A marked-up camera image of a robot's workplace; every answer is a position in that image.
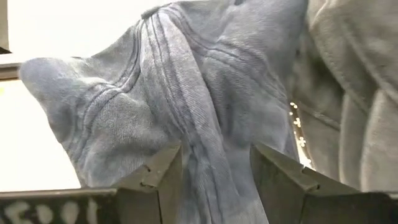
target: gray fabric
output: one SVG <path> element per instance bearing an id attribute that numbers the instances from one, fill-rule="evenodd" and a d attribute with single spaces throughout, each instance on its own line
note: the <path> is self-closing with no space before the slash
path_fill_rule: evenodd
<path id="1" fill-rule="evenodd" d="M 285 92 L 305 0 L 177 2 L 90 58 L 37 58 L 20 76 L 88 186 L 181 140 L 180 223 L 267 223 L 252 142 L 298 159 Z"/>
<path id="2" fill-rule="evenodd" d="M 398 190 L 398 179 L 394 177 L 398 173 L 397 21 L 395 0 L 311 0 L 307 14 L 310 35 L 303 34 L 302 38 L 314 40 L 314 51 L 319 53 L 333 80 L 322 72 L 310 74 L 301 69 L 313 67 L 312 58 L 305 61 L 300 57 L 308 57 L 301 55 L 296 60 L 295 68 L 300 69 L 295 70 L 295 76 L 310 83 L 304 91 L 314 96 L 307 110 L 317 112 L 302 121 L 302 126 L 307 126 L 304 132 L 309 137 L 309 154 L 316 152 L 337 161 L 333 165 L 315 158 L 315 168 L 361 190 Z M 336 82 L 342 93 L 330 91 L 337 88 Z M 326 97 L 320 91 L 330 94 Z M 341 101 L 343 97 L 344 103 L 338 110 L 323 107 L 317 103 L 322 101 L 317 99 L 319 96 L 328 101 Z M 300 95 L 293 97 L 297 101 L 303 99 Z M 340 117 L 334 119 L 338 122 L 335 129 L 340 133 L 314 144 L 320 141 L 309 133 L 326 133 L 332 128 L 325 119 L 323 124 L 312 127 L 311 120 L 319 116 Z"/>

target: denim fabric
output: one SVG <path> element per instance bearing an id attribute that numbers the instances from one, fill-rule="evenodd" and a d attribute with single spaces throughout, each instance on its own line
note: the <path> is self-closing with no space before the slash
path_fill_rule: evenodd
<path id="1" fill-rule="evenodd" d="M 397 9 L 395 0 L 311 0 L 294 66 L 315 168 L 366 191 L 398 190 Z"/>
<path id="2" fill-rule="evenodd" d="M 249 146 L 298 159 L 285 85 L 306 0 L 176 2 L 90 58 L 20 76 L 80 179 L 109 186 L 181 140 L 181 224 L 267 223 Z"/>

